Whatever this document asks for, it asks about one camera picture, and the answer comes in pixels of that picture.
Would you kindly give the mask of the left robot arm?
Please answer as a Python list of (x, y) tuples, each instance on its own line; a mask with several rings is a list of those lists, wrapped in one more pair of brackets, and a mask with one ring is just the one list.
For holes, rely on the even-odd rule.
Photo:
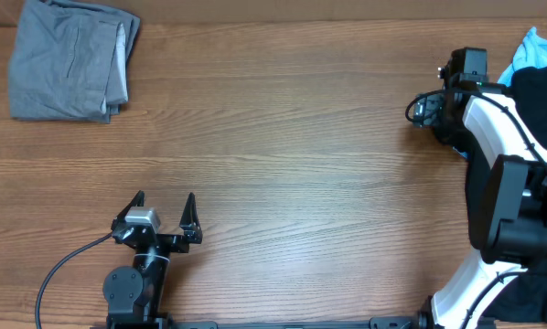
[(180, 234), (159, 232), (161, 221), (145, 206), (145, 193), (138, 191), (116, 216), (111, 237), (134, 251), (133, 264), (112, 270), (102, 292), (108, 305), (108, 328), (173, 328), (174, 320), (160, 311), (160, 303), (173, 253), (188, 253), (203, 240), (195, 195), (190, 193), (179, 221)]

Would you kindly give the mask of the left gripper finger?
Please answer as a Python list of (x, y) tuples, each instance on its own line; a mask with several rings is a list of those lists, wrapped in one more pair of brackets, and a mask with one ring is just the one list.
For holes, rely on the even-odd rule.
[(139, 190), (133, 199), (127, 204), (127, 206), (119, 212), (119, 214), (116, 216), (116, 220), (118, 222), (124, 221), (127, 213), (132, 207), (142, 207), (145, 204), (145, 192), (143, 190)]
[(201, 225), (198, 219), (196, 198), (193, 193), (188, 194), (187, 203), (183, 210), (179, 226), (187, 238), (201, 237)]

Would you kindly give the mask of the black t-shirt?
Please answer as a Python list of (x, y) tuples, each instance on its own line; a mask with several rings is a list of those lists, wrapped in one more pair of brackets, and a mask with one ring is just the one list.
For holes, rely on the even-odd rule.
[[(510, 84), (517, 112), (535, 139), (547, 150), (547, 67), (516, 71)], [(467, 137), (465, 194), (467, 214), (479, 209), (490, 168), (477, 141)], [(547, 271), (547, 260), (534, 268)], [(514, 279), (483, 312), (486, 317), (510, 323), (547, 323), (547, 276)]]

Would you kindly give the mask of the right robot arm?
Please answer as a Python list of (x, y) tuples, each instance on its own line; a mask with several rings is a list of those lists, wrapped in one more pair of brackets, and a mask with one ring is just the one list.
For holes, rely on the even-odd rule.
[(452, 52), (439, 90), (419, 94), (405, 117), (457, 150), (480, 151), (488, 181), (468, 216), (471, 252), (408, 328), (491, 328), (483, 312), (516, 278), (547, 277), (547, 150), (519, 117), (509, 88), (488, 79), (483, 48)]

